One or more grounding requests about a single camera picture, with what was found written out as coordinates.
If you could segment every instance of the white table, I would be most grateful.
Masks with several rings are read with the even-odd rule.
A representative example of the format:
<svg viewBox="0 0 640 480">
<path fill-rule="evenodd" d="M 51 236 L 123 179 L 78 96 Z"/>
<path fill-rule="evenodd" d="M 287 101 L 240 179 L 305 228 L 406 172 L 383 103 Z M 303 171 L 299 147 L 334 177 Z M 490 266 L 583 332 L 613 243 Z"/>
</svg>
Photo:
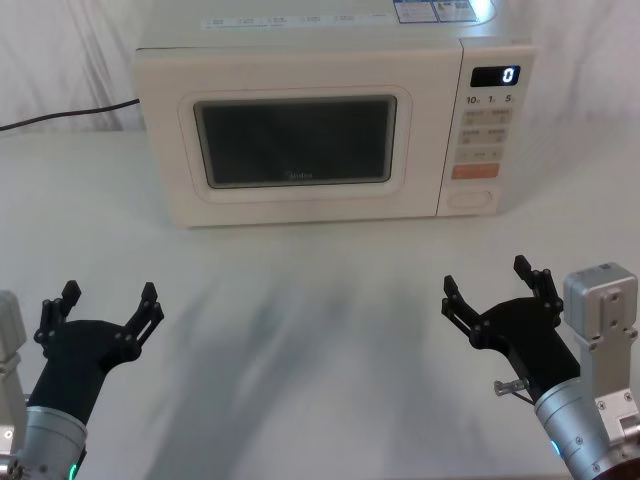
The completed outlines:
<svg viewBox="0 0 640 480">
<path fill-rule="evenodd" d="M 71 319 L 124 323 L 147 280 L 166 314 L 107 378 L 79 479 L 564 474 L 532 409 L 494 396 L 507 361 L 440 315 L 442 278 L 484 310 L 528 294 L 518 253 L 559 287 L 640 273 L 640 125 L 531 128 L 495 217 L 197 230 L 170 223 L 143 133 L 3 138 L 0 286 L 29 335 L 72 278 Z M 21 352 L 30 391 L 44 359 Z"/>
</svg>

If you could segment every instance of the microwave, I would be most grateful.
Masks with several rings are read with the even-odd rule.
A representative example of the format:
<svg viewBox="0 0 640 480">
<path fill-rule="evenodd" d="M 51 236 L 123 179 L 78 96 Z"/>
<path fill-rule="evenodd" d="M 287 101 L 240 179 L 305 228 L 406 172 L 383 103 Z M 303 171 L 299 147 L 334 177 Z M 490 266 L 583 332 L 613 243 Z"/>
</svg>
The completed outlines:
<svg viewBox="0 0 640 480">
<path fill-rule="evenodd" d="M 522 32 L 496 0 L 158 0 L 134 78 L 173 219 L 495 213 Z"/>
</svg>

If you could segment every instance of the black cable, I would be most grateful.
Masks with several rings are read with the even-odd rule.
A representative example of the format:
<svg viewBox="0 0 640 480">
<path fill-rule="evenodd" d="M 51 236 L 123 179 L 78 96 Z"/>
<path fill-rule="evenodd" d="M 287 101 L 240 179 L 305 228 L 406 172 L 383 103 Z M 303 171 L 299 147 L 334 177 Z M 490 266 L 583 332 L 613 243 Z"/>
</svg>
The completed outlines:
<svg viewBox="0 0 640 480">
<path fill-rule="evenodd" d="M 0 125 L 0 132 L 4 132 L 4 131 L 7 131 L 7 130 L 13 130 L 14 128 L 24 127 L 25 125 L 31 125 L 32 123 L 42 122 L 44 120 L 51 120 L 52 118 L 75 117 L 76 115 L 92 115 L 94 113 L 110 112 L 112 110 L 118 110 L 119 108 L 130 107 L 131 105 L 135 105 L 136 103 L 140 103 L 140 99 L 136 98 L 135 100 L 129 100 L 128 102 L 118 103 L 116 105 L 109 105 L 108 107 L 90 108 L 90 109 L 87 109 L 87 110 L 71 110 L 69 112 L 51 113 L 49 115 L 43 115 L 41 117 L 35 117 L 35 118 L 31 118 L 29 120 L 23 120 L 21 122 L 11 123 L 9 125 Z"/>
<path fill-rule="evenodd" d="M 514 397 L 519 398 L 520 400 L 522 400 L 523 402 L 527 402 L 529 405 L 535 405 L 531 400 L 529 400 L 527 397 L 525 397 L 524 395 L 520 395 L 518 392 L 511 392 L 511 394 Z"/>
</svg>

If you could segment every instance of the microwave control panel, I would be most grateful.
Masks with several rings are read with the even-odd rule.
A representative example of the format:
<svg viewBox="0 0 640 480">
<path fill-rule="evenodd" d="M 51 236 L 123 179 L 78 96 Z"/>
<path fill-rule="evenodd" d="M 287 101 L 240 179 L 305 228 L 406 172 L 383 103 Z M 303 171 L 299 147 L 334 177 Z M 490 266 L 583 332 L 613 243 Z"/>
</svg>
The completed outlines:
<svg viewBox="0 0 640 480">
<path fill-rule="evenodd" d="M 502 194 L 502 171 L 520 119 L 533 49 L 499 45 L 488 51 L 487 41 L 463 41 L 438 215 L 489 213 Z"/>
</svg>

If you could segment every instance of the microwave window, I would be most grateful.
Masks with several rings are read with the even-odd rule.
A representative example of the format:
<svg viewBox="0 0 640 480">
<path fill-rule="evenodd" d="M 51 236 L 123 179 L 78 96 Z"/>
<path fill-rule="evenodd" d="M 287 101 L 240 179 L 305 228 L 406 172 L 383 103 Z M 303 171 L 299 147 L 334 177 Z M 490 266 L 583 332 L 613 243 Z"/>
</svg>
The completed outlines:
<svg viewBox="0 0 640 480">
<path fill-rule="evenodd" d="M 199 102 L 209 186 L 385 182 L 396 103 L 393 96 Z"/>
</svg>

